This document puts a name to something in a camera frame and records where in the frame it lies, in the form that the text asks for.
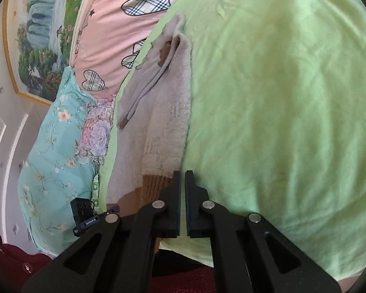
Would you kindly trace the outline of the light green bed sheet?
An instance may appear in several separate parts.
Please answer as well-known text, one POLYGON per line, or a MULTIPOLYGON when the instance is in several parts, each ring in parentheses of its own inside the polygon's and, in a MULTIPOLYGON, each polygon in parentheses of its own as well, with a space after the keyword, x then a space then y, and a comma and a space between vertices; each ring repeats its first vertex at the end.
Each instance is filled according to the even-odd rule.
POLYGON ((176 0, 192 42, 182 170, 262 214, 333 278, 366 268, 366 7, 361 0, 176 0))

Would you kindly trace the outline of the purple floral pillow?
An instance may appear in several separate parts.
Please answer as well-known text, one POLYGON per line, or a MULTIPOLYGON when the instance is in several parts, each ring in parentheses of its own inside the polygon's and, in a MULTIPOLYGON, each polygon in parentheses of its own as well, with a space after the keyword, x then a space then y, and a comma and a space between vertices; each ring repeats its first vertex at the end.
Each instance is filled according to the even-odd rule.
POLYGON ((81 137, 75 143, 75 158, 83 164, 103 165, 113 126, 115 98, 88 103, 81 137))

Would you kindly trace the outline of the framed landscape painting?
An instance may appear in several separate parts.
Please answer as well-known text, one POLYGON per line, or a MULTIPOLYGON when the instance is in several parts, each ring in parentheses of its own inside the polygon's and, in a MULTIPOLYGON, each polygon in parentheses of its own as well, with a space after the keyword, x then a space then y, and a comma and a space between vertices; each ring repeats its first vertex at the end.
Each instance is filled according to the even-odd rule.
POLYGON ((2 35, 16 94, 42 105, 56 98, 69 65, 82 0, 4 0, 2 35))

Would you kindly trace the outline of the pink quilt with plaid hearts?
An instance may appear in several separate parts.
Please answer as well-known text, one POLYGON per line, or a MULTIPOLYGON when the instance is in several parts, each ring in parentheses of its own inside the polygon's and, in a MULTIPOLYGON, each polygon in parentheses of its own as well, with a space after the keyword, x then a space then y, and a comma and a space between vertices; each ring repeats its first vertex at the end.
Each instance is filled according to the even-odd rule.
POLYGON ((154 26, 175 0, 83 0, 71 66, 98 100, 116 94, 154 26))

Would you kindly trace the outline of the teal floral pillow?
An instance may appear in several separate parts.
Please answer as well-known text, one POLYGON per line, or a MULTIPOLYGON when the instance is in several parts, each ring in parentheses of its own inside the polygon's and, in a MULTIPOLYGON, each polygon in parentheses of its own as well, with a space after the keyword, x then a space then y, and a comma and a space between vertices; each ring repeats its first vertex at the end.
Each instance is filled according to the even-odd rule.
POLYGON ((76 241, 71 201, 89 199, 96 174, 93 163, 79 161, 76 142, 94 98, 76 84, 65 67, 57 97, 40 126, 18 179, 20 209, 34 245, 56 257, 76 241))

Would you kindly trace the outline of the green white patterned packet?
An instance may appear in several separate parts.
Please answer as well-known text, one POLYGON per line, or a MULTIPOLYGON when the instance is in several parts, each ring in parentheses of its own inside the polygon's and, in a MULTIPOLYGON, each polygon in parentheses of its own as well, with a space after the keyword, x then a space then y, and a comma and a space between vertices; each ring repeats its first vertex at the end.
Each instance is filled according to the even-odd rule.
POLYGON ((94 205, 94 211, 100 213, 100 182, 99 174, 97 173, 92 181, 91 201, 94 205))

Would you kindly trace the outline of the beige knitted sweater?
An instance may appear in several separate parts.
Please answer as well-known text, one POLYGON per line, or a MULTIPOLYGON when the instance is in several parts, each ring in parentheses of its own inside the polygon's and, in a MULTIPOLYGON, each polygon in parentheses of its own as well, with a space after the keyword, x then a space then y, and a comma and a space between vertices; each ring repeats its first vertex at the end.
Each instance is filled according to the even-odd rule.
POLYGON ((158 199, 180 169, 191 112, 192 44, 176 14, 155 38, 118 101, 118 146, 106 202, 122 216, 158 199))

